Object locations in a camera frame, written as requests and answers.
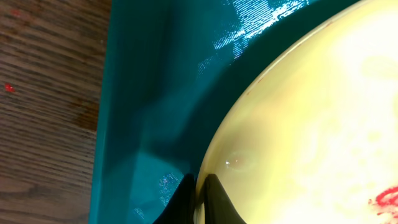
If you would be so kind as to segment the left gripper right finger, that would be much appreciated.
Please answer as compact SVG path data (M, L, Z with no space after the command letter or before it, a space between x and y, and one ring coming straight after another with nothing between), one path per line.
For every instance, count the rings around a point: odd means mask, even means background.
M207 175L202 192L205 224L246 224L216 174Z

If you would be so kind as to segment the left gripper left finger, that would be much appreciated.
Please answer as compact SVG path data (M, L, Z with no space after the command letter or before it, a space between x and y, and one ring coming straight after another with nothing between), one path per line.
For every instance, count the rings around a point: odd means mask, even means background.
M187 174L154 224L194 224L195 178Z

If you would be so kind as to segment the yellow plate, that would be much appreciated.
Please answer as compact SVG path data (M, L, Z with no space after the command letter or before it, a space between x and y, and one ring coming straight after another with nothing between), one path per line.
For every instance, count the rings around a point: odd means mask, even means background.
M302 37L214 135L215 174L246 223L397 222L397 1L360 1Z

